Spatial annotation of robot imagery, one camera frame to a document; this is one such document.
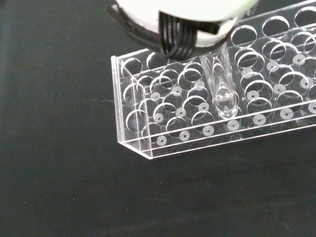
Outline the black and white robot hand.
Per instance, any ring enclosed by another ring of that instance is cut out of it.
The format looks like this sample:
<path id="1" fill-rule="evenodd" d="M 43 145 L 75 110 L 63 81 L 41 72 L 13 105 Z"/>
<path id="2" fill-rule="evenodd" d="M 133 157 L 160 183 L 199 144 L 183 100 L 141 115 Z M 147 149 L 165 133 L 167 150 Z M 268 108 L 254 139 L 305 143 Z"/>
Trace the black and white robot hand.
<path id="1" fill-rule="evenodd" d="M 117 0 L 106 9 L 135 42 L 183 61 L 217 50 L 256 0 Z"/>

